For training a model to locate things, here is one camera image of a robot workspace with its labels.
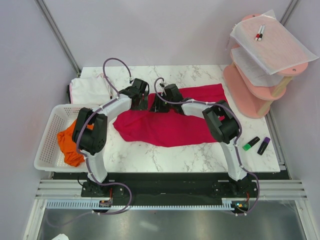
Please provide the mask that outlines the magenta t shirt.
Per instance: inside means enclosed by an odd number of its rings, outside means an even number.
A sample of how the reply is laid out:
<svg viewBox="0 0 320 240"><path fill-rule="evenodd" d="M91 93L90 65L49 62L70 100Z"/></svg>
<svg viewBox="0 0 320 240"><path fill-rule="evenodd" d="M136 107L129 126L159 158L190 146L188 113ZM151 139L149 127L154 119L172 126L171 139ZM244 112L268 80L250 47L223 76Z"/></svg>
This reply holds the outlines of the magenta t shirt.
<svg viewBox="0 0 320 240"><path fill-rule="evenodd" d="M225 100L222 84L179 88L184 98L202 102ZM167 113L147 110L128 110L113 123L126 142L145 142L158 147L179 147L216 143L204 119L181 115L173 110Z"/></svg>

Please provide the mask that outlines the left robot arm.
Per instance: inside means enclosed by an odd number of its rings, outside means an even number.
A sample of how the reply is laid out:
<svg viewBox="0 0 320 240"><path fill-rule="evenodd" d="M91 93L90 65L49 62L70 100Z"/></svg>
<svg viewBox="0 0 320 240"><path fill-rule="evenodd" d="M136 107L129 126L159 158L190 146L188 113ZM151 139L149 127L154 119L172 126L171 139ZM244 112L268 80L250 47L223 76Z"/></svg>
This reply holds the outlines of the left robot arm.
<svg viewBox="0 0 320 240"><path fill-rule="evenodd" d="M104 181L108 172L104 164L104 148L107 143L107 131L110 121L129 110L148 109L149 84L135 78L132 84L119 91L108 102L95 107L83 107L79 110L72 141L76 143L77 153L83 155L88 178L93 181L92 191L99 197L106 196L110 185Z"/></svg>

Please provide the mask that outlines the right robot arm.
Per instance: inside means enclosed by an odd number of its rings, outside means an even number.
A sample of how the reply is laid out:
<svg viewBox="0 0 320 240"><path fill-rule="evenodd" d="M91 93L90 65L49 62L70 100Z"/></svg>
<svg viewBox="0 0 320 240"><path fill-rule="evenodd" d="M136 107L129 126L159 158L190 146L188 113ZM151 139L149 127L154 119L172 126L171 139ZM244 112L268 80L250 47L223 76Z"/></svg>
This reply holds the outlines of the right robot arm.
<svg viewBox="0 0 320 240"><path fill-rule="evenodd" d="M241 127L229 104L225 100L218 102L203 102L192 98L184 98L175 84L160 84L162 93L156 93L155 106L151 109L158 112L160 107L168 107L184 116L204 119L212 137L220 143L228 167L228 176L233 180L229 191L235 197L242 196L247 191L243 179L247 173L239 163L240 154L235 146Z"/></svg>

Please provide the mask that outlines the pink tiered shelf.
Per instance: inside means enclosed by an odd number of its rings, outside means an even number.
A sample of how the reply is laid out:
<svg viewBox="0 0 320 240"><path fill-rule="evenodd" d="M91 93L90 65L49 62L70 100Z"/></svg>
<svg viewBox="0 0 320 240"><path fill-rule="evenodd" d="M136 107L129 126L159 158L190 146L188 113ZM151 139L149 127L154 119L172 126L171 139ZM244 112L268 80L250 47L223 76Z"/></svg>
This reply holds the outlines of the pink tiered shelf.
<svg viewBox="0 0 320 240"><path fill-rule="evenodd" d="M242 21L259 15L261 14L246 16ZM235 45L231 50L239 47L242 46L235 41ZM232 63L223 71L224 80L238 110L243 115L253 119L259 119L265 116L269 112L271 104L286 93L287 85L290 81L303 73L309 64L309 62L306 62L274 73L282 76L282 80L278 85L272 87L256 87L250 83L240 67L234 62L231 50L230 57Z"/></svg>

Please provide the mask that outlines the green highlighter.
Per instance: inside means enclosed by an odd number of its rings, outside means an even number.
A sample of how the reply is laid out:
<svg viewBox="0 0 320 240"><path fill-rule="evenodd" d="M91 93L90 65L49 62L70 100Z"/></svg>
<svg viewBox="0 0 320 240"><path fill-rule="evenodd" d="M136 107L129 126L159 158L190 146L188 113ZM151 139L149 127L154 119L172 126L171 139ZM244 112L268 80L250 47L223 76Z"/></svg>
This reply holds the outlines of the green highlighter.
<svg viewBox="0 0 320 240"><path fill-rule="evenodd" d="M244 151L248 151L249 149L251 149L255 144L257 144L260 141L260 138L258 136L254 137L253 139L251 139L249 142L247 142L242 149Z"/></svg>

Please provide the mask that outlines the paper sheets on shelf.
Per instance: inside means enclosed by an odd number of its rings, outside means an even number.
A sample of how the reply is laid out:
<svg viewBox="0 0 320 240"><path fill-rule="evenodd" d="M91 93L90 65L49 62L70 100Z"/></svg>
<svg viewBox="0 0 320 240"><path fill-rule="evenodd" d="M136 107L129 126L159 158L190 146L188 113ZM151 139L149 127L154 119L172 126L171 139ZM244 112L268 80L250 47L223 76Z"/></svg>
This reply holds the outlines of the paper sheets on shelf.
<svg viewBox="0 0 320 240"><path fill-rule="evenodd" d="M233 48L231 54L233 61L255 87L274 87L283 79L278 74L267 74L242 47Z"/></svg>

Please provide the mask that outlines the orange t shirt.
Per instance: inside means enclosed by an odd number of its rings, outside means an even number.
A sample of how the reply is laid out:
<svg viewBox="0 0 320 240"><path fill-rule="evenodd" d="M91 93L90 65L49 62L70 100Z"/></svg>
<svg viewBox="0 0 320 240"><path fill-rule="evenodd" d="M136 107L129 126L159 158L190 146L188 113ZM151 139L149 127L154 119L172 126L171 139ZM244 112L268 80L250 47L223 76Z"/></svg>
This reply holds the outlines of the orange t shirt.
<svg viewBox="0 0 320 240"><path fill-rule="evenodd" d="M77 153L76 143L72 140L75 126L76 120L66 130L59 132L56 137L60 151L64 155L64 162L69 166L79 167L85 160L81 154Z"/></svg>

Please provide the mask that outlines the purple highlighter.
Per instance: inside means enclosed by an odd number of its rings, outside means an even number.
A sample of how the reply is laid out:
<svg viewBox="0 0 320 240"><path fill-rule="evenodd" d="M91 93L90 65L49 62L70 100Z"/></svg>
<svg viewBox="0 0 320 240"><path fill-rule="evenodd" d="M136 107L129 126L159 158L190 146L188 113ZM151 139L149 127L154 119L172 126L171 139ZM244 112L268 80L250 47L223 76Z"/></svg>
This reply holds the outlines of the purple highlighter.
<svg viewBox="0 0 320 240"><path fill-rule="evenodd" d="M271 139L270 139L269 137L265 137L265 138L264 138L264 140L262 141L262 143L261 143L261 145L260 145L260 147L259 147L259 149L258 149L258 151L257 151L257 154L258 154L258 155L260 155L260 156L263 155L263 153L265 152L267 146L268 146L269 143L270 143L270 140L271 140Z"/></svg>

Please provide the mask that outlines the white plastic basket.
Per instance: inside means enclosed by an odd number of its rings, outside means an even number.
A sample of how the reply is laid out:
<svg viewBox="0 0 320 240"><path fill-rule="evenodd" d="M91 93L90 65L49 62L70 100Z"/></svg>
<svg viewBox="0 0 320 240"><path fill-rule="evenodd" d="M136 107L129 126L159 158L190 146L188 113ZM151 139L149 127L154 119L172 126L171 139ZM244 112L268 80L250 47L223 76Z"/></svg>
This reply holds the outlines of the white plastic basket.
<svg viewBox="0 0 320 240"><path fill-rule="evenodd" d="M65 156L58 145L57 134L66 130L78 117L81 108L95 108L94 104L59 104L55 106L49 116L43 132L35 159L37 170L56 173L87 172L83 162L78 167L65 163Z"/></svg>

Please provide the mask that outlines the red capped marker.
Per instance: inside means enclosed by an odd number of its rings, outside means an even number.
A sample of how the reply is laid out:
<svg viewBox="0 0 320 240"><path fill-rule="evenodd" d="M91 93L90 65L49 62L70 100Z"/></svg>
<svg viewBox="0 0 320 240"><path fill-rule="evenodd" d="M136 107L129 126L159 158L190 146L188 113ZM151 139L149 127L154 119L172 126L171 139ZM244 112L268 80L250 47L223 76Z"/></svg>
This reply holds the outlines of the red capped marker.
<svg viewBox="0 0 320 240"><path fill-rule="evenodd" d="M259 30L258 30L258 32L257 32L257 34L256 34L256 36L255 36L255 41L257 41L259 38L260 38L260 35L261 35L261 33L262 33L262 28L263 28L263 25L261 25L260 27L259 27Z"/></svg>

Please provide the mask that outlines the white foam sheet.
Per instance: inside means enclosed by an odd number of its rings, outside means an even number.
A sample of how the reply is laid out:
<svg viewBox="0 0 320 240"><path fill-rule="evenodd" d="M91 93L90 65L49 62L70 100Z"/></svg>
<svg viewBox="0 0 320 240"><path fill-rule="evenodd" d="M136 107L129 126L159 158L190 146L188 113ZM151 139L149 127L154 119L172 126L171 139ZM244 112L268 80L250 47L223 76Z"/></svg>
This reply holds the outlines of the white foam sheet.
<svg viewBox="0 0 320 240"><path fill-rule="evenodd" d="M265 25L262 40L255 41L261 25ZM230 37L269 75L318 59L276 19L273 10L240 21Z"/></svg>

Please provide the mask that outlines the black capped marker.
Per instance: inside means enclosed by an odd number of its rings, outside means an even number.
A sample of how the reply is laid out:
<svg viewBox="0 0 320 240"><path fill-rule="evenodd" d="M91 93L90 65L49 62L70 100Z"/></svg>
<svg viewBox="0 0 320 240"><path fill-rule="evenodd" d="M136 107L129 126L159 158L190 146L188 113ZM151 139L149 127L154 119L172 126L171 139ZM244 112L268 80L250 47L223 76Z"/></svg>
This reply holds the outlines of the black capped marker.
<svg viewBox="0 0 320 240"><path fill-rule="evenodd" d="M262 31L261 31L261 34L260 34L260 38L258 39L258 41L262 40L264 30L265 30L265 25L263 25L263 28L262 28Z"/></svg>

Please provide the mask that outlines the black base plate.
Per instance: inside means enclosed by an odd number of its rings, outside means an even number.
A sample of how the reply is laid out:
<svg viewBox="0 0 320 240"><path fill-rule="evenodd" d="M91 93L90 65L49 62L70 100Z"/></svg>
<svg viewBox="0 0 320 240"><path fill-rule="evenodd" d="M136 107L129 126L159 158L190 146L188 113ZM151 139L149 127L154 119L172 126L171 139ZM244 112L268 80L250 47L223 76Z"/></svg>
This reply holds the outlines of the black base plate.
<svg viewBox="0 0 320 240"><path fill-rule="evenodd" d="M121 183L129 187L134 197L140 195L186 195L221 198L253 199L258 196L255 177L247 175L235 181L227 173L116 173L108 174L101 186L90 179L82 183L82 197L122 197L129 192Z"/></svg>

